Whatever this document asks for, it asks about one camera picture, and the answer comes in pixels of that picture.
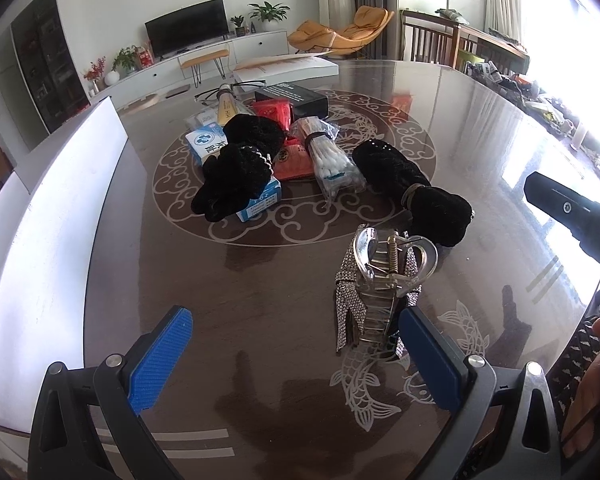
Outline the person's right hand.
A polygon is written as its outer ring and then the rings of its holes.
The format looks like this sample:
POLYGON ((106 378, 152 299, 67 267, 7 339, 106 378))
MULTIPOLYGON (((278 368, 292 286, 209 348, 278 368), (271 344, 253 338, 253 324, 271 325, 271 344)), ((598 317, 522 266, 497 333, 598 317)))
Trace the person's right hand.
POLYGON ((573 458, 585 452, 596 434, 596 408, 600 410, 600 316, 586 318, 577 328, 560 360, 567 375, 560 395, 562 454, 573 458))

